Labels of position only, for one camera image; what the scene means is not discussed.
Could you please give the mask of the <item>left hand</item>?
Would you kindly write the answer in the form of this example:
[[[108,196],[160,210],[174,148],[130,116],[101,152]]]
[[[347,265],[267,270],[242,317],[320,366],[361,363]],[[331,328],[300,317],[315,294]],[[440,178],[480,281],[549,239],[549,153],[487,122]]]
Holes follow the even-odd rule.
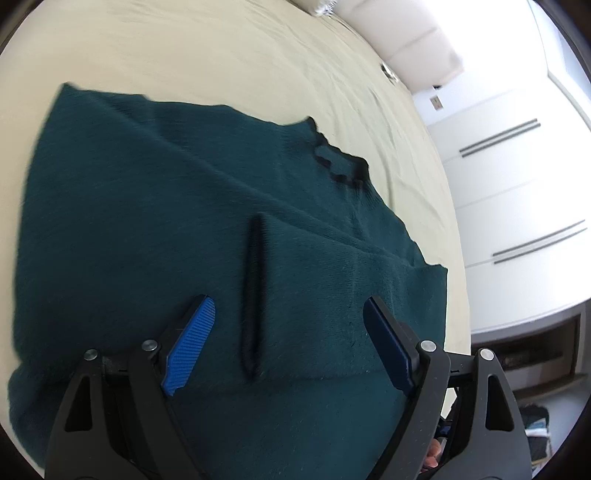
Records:
[[[429,449],[425,456],[422,466],[422,473],[426,473],[433,469],[436,469],[439,466],[439,461],[441,459],[442,452],[444,450],[446,443],[446,439],[440,441],[439,439],[433,439],[430,443]]]

